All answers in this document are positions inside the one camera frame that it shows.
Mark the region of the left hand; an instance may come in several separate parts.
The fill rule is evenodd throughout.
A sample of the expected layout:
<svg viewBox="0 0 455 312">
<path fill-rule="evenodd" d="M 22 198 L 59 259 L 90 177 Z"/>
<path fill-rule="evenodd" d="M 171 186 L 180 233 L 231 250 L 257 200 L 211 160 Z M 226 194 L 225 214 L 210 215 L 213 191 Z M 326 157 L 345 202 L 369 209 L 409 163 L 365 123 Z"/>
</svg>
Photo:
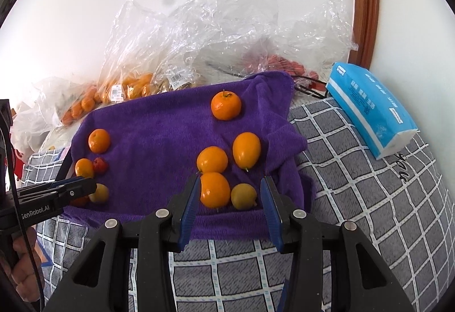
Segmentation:
<svg viewBox="0 0 455 312">
<path fill-rule="evenodd" d="M 41 272 L 41 259 L 36 253 L 35 244 L 36 244 L 36 230 L 33 227 L 29 227 L 26 231 L 28 242 L 32 248 L 33 259 L 36 263 L 37 268 L 39 269 L 39 275 L 41 283 L 42 281 L 42 272 Z M 36 275 L 33 270 L 32 262 L 28 251 L 25 245 L 25 240 L 23 236 L 16 238 L 13 242 L 13 249 L 17 252 L 19 256 L 19 261 L 15 267 L 9 271 L 9 276 L 12 278 L 15 283 L 16 291 L 19 296 L 25 302 L 35 302 L 39 300 L 39 287 L 36 280 Z"/>
</svg>

